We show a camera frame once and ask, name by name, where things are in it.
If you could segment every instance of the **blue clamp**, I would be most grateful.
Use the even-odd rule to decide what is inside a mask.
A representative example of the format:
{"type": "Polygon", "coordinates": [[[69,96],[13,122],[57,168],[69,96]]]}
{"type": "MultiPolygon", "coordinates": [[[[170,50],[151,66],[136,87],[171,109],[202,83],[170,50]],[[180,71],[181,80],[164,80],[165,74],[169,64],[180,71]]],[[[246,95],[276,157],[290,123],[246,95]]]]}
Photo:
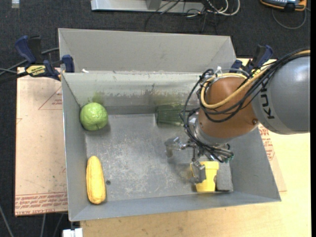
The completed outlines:
{"type": "Polygon", "coordinates": [[[251,73],[252,69],[260,68],[263,66],[273,55],[273,50],[270,46],[257,45],[255,55],[252,60],[249,60],[245,66],[245,70],[248,73],[251,73]]]}
{"type": "MultiPolygon", "coordinates": [[[[60,80],[60,72],[58,72],[48,60],[43,60],[40,52],[40,37],[22,36],[15,42],[15,49],[27,60],[25,71],[32,77],[48,77],[60,80]]],[[[70,55],[64,55],[60,63],[65,64],[66,72],[75,72],[73,59],[70,55]]]]}

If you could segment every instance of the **gray metal tray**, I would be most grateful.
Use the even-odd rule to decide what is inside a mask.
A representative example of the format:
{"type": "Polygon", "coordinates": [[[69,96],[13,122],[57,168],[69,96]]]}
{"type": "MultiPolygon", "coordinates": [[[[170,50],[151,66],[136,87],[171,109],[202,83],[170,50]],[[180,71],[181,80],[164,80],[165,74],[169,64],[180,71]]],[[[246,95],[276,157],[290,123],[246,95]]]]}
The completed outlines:
{"type": "Polygon", "coordinates": [[[196,74],[164,76],[151,73],[150,78],[156,82],[154,88],[148,73],[128,77],[116,73],[115,77],[119,79],[119,84],[113,79],[113,72],[64,74],[62,78],[71,221],[280,199],[258,130],[230,143],[236,155],[231,161],[233,192],[197,194],[189,182],[192,152],[183,150],[175,152],[171,158],[166,157],[164,142],[167,139],[179,136],[185,142],[187,137],[181,126],[157,125],[157,103],[161,103],[166,92],[171,92],[169,82],[173,93],[168,94],[167,102],[183,104],[190,91],[190,87],[183,85],[196,81],[196,74]],[[128,90],[126,88],[126,94],[119,96],[116,91],[125,92],[122,85],[128,90]],[[152,88],[157,101],[148,97],[148,87],[152,88]],[[79,113],[92,98],[108,103],[104,105],[110,115],[105,128],[91,132],[81,126],[79,113]],[[91,155],[97,155],[101,160],[108,183],[107,200],[100,205],[91,204],[86,194],[86,163],[91,155]]]}
{"type": "Polygon", "coordinates": [[[75,63],[75,73],[62,75],[69,220],[280,201],[258,130],[230,142],[233,192],[196,193],[188,181],[191,152],[165,154],[166,139],[186,135],[181,126],[157,125],[156,108],[184,104],[206,69],[229,68],[236,60],[230,37],[59,29],[59,46],[75,63]],[[107,108],[104,129],[83,129],[79,113],[89,102],[107,108]],[[91,155],[108,181],[100,205],[86,193],[91,155]]]}

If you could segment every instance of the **black cable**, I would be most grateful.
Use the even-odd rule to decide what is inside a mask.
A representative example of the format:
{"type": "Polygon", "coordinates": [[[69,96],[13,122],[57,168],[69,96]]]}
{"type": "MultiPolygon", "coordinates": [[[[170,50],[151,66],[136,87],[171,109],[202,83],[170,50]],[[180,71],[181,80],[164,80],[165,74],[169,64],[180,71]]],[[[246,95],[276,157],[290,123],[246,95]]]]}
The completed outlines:
{"type": "Polygon", "coordinates": [[[2,210],[1,204],[0,204],[0,214],[1,214],[2,218],[3,218],[3,221],[5,223],[5,226],[6,226],[7,230],[8,230],[8,232],[9,232],[10,236],[14,237],[13,232],[12,232],[12,230],[11,230],[11,228],[9,226],[9,223],[8,223],[6,217],[5,217],[5,214],[4,214],[3,210],[2,210]]]}
{"type": "Polygon", "coordinates": [[[12,73],[12,74],[16,74],[17,73],[16,71],[12,71],[12,70],[9,70],[9,69],[2,69],[2,68],[0,68],[0,70],[8,72],[8,73],[12,73]]]}
{"type": "Polygon", "coordinates": [[[55,236],[56,236],[57,231],[58,231],[58,227],[59,227],[59,225],[60,225],[61,220],[63,219],[63,217],[64,217],[64,213],[62,213],[62,214],[61,214],[61,216],[60,216],[60,218],[59,218],[59,220],[58,220],[58,223],[57,223],[57,225],[56,225],[56,228],[55,228],[54,234],[53,234],[53,236],[52,236],[52,237],[55,237],[55,236]]]}
{"type": "Polygon", "coordinates": [[[290,29],[290,30],[296,30],[296,29],[301,28],[301,27],[305,24],[306,18],[307,18],[306,10],[304,10],[303,22],[302,22],[300,25],[296,26],[296,27],[290,27],[290,26],[286,26],[286,25],[280,23],[280,22],[277,20],[275,14],[274,14],[274,9],[273,9],[273,8],[271,9],[271,12],[272,12],[273,19],[277,22],[277,24],[279,24],[280,26],[282,26],[282,27],[284,27],[284,28],[286,28],[286,29],[290,29]]]}
{"type": "Polygon", "coordinates": [[[148,22],[149,20],[155,15],[158,13],[158,11],[160,11],[162,8],[164,8],[165,6],[167,6],[168,4],[170,4],[171,2],[175,2],[175,4],[173,4],[171,6],[171,8],[168,8],[166,9],[165,11],[163,12],[160,12],[160,14],[164,14],[166,12],[168,12],[169,10],[171,10],[172,8],[174,8],[181,0],[171,0],[171,1],[168,1],[166,4],[162,5],[161,7],[159,7],[156,11],[152,12],[151,15],[146,19],[145,21],[145,25],[144,25],[144,32],[147,31],[147,25],[148,25],[148,22]]]}
{"type": "Polygon", "coordinates": [[[191,98],[193,92],[195,91],[196,87],[202,82],[202,80],[205,78],[206,74],[209,74],[209,72],[213,73],[213,70],[207,70],[203,73],[203,75],[200,77],[200,79],[197,81],[197,83],[194,85],[193,89],[191,90],[185,105],[183,107],[182,110],[182,115],[180,115],[180,118],[182,119],[183,123],[184,123],[184,128],[185,128],[185,132],[186,134],[190,137],[190,139],[202,150],[202,151],[207,151],[210,156],[212,157],[213,160],[217,160],[219,162],[224,162],[227,160],[232,159],[232,157],[234,156],[234,154],[231,151],[228,150],[223,150],[223,149],[218,149],[215,147],[211,147],[209,145],[206,145],[204,143],[202,143],[201,141],[199,141],[192,133],[190,126],[189,126],[189,118],[199,109],[193,109],[190,111],[190,113],[188,114],[188,116],[186,117],[186,107],[188,105],[189,99],[191,98]]]}
{"type": "MultiPolygon", "coordinates": [[[[305,51],[305,50],[310,50],[309,47],[307,48],[301,48],[301,49],[298,49],[294,52],[291,52],[287,55],[285,55],[284,57],[282,57],[281,59],[273,62],[273,66],[271,66],[270,68],[267,69],[267,71],[265,71],[263,73],[263,75],[258,79],[256,80],[256,82],[251,86],[251,88],[245,93],[244,97],[242,99],[240,99],[238,102],[236,102],[234,105],[230,106],[229,108],[226,108],[225,110],[222,110],[222,111],[211,111],[210,109],[206,108],[203,106],[203,104],[201,103],[201,100],[200,100],[200,95],[198,96],[199,97],[199,101],[200,101],[200,104],[201,104],[201,108],[204,110],[206,116],[207,114],[210,114],[210,115],[218,115],[218,114],[230,114],[229,118],[232,118],[233,115],[235,115],[237,113],[237,111],[233,111],[231,113],[228,113],[228,111],[232,110],[233,108],[236,108],[241,110],[241,107],[242,105],[244,104],[244,102],[246,101],[246,99],[265,81],[265,84],[268,82],[268,80],[270,80],[272,78],[272,75],[273,73],[275,73],[275,71],[277,71],[280,67],[282,67],[284,64],[286,64],[287,62],[289,62],[290,60],[293,60],[293,59],[296,59],[296,58],[299,58],[301,56],[306,56],[306,54],[298,54],[299,52],[301,51],[305,51]]],[[[228,117],[227,118],[224,118],[224,119],[219,119],[219,120],[212,120],[213,122],[224,122],[226,120],[229,119],[228,117]]]]}

